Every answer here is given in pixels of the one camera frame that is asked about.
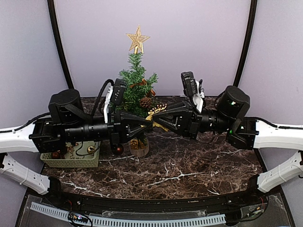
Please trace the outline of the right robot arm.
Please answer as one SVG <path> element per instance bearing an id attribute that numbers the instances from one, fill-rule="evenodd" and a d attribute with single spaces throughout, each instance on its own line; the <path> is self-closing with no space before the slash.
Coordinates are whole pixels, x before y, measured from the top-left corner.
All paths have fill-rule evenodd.
<path id="1" fill-rule="evenodd" d="M 228 86 L 219 98 L 216 109 L 198 110 L 192 102 L 182 101 L 153 115 L 153 120 L 183 137 L 196 139 L 198 133 L 226 134 L 226 141 L 237 149 L 295 149 L 296 153 L 269 171 L 250 178 L 242 202 L 252 205 L 276 186 L 303 172 L 303 127 L 273 124 L 257 117 L 247 117 L 250 97 L 235 86 Z"/>

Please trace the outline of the brown pine cone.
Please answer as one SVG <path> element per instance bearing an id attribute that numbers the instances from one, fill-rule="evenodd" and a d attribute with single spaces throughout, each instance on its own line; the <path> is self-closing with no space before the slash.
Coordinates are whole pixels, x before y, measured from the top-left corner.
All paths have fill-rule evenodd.
<path id="1" fill-rule="evenodd" d="M 143 97 L 139 101 L 140 107 L 149 108 L 152 105 L 152 99 L 149 97 Z"/>

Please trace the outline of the gold star tree topper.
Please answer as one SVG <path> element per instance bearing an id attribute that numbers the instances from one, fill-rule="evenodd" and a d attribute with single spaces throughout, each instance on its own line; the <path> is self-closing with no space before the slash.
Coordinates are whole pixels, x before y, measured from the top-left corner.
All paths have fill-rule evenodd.
<path id="1" fill-rule="evenodd" d="M 138 25 L 134 34 L 126 33 L 126 36 L 132 41 L 129 51 L 133 50 L 135 54 L 138 54 L 139 52 L 144 54 L 143 43 L 147 41 L 150 37 L 147 35 L 142 35 L 141 26 Z"/>

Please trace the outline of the small green christmas tree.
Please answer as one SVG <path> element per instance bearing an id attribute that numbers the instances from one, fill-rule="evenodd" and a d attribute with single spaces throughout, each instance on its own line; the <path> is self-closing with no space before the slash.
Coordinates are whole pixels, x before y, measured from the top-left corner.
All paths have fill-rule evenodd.
<path id="1" fill-rule="evenodd" d="M 146 148 L 148 145 L 146 131 L 153 128 L 150 110 L 155 107 L 154 84 L 158 82 L 157 73 L 146 78 L 146 68 L 142 65 L 142 53 L 128 55 L 129 68 L 119 72 L 119 77 L 125 85 L 122 102 L 117 105 L 121 119 L 130 129 L 126 130 L 125 141 L 131 148 Z"/>

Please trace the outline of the brown ribbon bow ornament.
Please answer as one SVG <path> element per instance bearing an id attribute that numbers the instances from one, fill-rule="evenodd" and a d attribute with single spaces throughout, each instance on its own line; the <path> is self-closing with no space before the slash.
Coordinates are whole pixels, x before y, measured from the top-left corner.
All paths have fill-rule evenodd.
<path id="1" fill-rule="evenodd" d="M 146 85 L 148 85 L 148 82 L 145 79 L 142 79 L 141 82 L 130 85 L 130 88 L 133 88 L 134 86 L 146 86 Z"/>

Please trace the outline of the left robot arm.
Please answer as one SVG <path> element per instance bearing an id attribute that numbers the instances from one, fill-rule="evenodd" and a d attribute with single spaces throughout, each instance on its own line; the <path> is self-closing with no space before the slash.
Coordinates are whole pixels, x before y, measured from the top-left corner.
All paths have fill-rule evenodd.
<path id="1" fill-rule="evenodd" d="M 41 175 L 11 157 L 12 152 L 65 152 L 67 143 L 109 140 L 114 153 L 123 152 L 123 144 L 152 127 L 152 122 L 132 113 L 117 110 L 95 117 L 83 110 L 80 93 L 67 89 L 52 95 L 49 112 L 39 115 L 16 129 L 0 133 L 0 172 L 40 195 L 48 195 L 56 206 L 63 206 L 67 196 L 61 182 Z"/>

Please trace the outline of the gold gift box ornament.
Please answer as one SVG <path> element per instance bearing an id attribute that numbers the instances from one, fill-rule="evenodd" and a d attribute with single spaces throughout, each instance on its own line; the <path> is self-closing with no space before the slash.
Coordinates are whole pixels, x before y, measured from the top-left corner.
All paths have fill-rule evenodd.
<path id="1" fill-rule="evenodd" d="M 130 147 L 131 149 L 139 149 L 139 140 L 138 139 L 131 140 Z"/>

